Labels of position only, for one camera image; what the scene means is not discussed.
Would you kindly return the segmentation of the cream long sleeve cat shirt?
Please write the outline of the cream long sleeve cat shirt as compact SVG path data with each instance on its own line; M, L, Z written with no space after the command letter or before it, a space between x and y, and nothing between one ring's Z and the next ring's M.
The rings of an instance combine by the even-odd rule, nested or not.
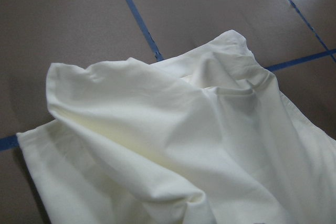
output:
M19 133L52 223L335 223L335 140L229 30L180 56L51 64Z

